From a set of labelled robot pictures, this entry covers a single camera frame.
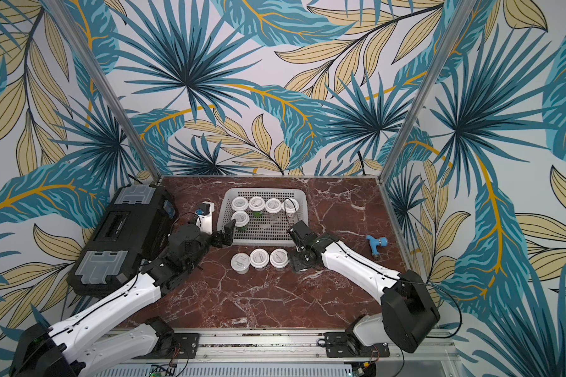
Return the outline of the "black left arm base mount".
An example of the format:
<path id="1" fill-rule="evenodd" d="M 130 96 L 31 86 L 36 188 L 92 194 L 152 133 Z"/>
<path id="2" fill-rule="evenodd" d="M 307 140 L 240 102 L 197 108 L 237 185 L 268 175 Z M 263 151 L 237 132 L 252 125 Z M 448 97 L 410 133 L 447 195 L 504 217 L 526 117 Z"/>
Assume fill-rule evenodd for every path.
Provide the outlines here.
<path id="1" fill-rule="evenodd" d="M 134 360 L 193 360 L 197 355 L 200 336 L 199 333 L 190 332 L 161 336 L 157 341 L 157 345 L 148 354 L 135 357 Z"/>

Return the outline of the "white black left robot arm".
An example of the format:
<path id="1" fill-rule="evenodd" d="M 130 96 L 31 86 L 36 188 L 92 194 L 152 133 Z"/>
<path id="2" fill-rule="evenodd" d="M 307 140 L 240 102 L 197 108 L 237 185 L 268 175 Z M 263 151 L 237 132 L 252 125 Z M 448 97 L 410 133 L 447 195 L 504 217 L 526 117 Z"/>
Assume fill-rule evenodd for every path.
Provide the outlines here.
<path id="1" fill-rule="evenodd" d="M 235 221 L 206 233 L 195 224 L 174 232 L 168 246 L 115 292 L 54 325 L 23 331 L 9 368 L 11 376 L 93 376 L 121 362 L 174 346 L 173 330 L 156 317 L 110 339 L 104 335 L 131 315 L 184 284 L 209 248 L 230 246 Z"/>

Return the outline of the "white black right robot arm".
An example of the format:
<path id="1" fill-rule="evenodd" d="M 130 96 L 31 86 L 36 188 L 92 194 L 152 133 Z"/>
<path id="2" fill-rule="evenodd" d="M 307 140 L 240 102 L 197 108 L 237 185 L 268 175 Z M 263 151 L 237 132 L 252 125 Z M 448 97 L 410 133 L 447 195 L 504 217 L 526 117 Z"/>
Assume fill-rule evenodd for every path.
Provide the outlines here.
<path id="1" fill-rule="evenodd" d="M 330 235 L 293 235 L 301 262 L 344 276 L 380 304 L 380 313 L 349 326 L 349 338 L 361 347 L 390 342 L 414 353 L 440 320 L 426 284 L 412 270 L 390 270 L 353 251 Z"/>

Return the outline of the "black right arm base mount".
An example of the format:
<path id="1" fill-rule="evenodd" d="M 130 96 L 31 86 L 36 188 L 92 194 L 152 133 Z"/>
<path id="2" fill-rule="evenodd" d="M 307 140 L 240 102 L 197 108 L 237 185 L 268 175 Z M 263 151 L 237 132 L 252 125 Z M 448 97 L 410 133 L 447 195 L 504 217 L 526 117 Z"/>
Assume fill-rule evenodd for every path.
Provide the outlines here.
<path id="1" fill-rule="evenodd" d="M 353 335 L 345 331 L 330 331 L 317 340 L 317 346 L 325 349 L 328 358 L 367 358 L 376 360 L 390 356 L 388 344 L 376 343 L 364 346 Z"/>

